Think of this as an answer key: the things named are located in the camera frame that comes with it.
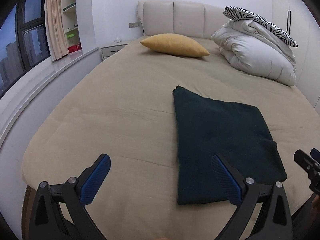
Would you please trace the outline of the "person's right hand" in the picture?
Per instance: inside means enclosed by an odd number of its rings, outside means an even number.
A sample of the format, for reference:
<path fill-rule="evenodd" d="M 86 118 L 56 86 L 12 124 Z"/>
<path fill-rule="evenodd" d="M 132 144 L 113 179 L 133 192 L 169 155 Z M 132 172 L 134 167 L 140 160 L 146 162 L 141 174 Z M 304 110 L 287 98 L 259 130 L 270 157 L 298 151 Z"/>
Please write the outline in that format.
<path fill-rule="evenodd" d="M 314 199 L 311 202 L 311 210 L 310 210 L 310 217 L 311 220 L 314 221 L 319 217 L 320 213 L 320 199 L 319 195 L 315 195 Z"/>

